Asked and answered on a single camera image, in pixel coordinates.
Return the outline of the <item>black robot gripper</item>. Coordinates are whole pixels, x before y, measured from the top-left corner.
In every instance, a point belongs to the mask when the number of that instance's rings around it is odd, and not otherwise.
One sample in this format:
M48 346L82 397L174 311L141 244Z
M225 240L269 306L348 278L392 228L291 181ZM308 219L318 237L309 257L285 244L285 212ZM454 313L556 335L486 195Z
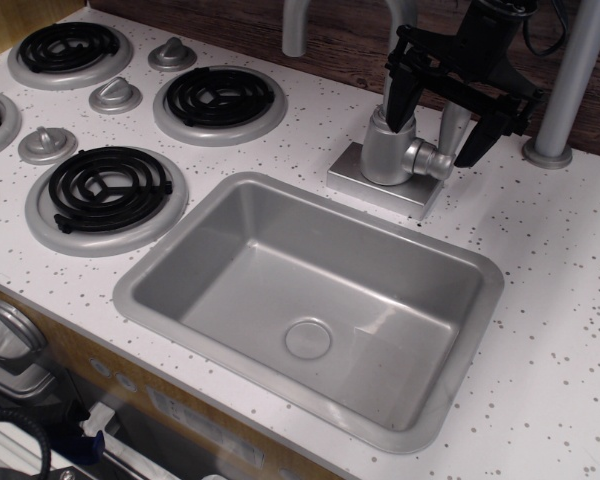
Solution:
M399 26L386 64L390 130L402 130L429 90L480 117L454 161L457 168L473 167L504 133L523 134L544 91L511 65L507 52L536 11L535 1L472 1L454 35Z

